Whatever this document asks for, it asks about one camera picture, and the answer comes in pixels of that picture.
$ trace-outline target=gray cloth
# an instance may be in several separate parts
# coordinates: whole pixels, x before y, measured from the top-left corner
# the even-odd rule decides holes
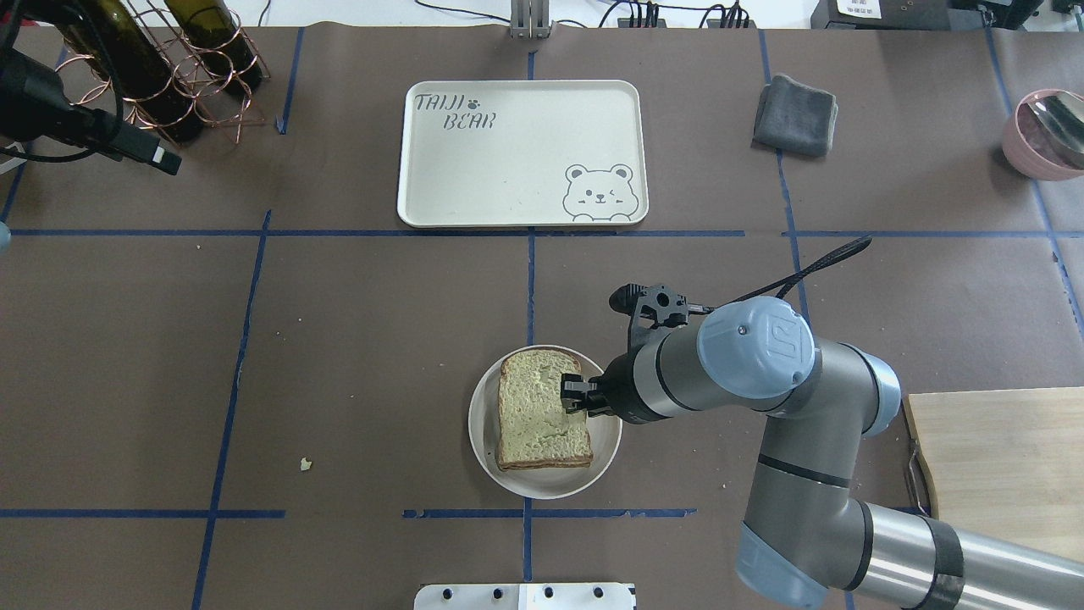
[[[831,150],[836,131],[836,95],[777,74],[760,92],[752,139],[809,156]]]

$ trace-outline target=bread slice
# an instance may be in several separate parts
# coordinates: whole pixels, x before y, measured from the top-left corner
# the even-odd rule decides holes
[[[591,466],[588,414],[568,415],[560,404],[560,376],[582,374],[580,363],[555,350],[527,350],[501,365],[498,410],[501,470]]]

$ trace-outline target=metallic robot tube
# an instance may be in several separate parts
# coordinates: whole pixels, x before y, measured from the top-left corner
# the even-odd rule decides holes
[[[907,609],[1081,608],[1084,564],[850,498],[859,441],[899,411],[895,375],[816,342],[763,298],[646,346],[632,376],[664,417],[724,405],[769,416],[739,548],[747,585],[799,608],[820,607],[827,587]]]

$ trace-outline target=plate with bread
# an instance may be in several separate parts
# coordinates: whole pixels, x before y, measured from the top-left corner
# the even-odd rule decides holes
[[[516,350],[493,363],[470,399],[467,432],[475,457],[502,488],[556,499],[606,472],[621,444],[621,420],[566,414],[560,376],[603,374],[579,352],[557,346]]]

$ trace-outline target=bowl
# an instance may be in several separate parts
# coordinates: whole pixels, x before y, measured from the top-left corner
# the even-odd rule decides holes
[[[1069,180],[1084,176],[1084,169],[1067,165],[1058,158],[1053,146],[1046,141],[1044,127],[1028,107],[1029,102],[1059,92],[1060,89],[1040,89],[1024,95],[1012,109],[1012,116],[1005,121],[1005,129],[1002,132],[1002,150],[1005,151],[1005,158],[1018,171],[1037,180]],[[1084,99],[1076,93],[1071,94]]]
[[[621,420],[612,416],[588,418],[591,451],[594,459],[588,468],[535,468],[531,470],[501,470],[496,466],[496,447],[501,439],[501,425],[496,407],[496,393],[501,384],[501,365],[519,352],[528,350],[556,350],[580,362],[584,379],[602,375],[591,359],[559,346],[531,346],[504,355],[481,376],[467,412],[467,433],[470,447],[486,475],[499,485],[521,496],[535,499],[557,499],[582,492],[597,481],[617,455],[621,444]]]

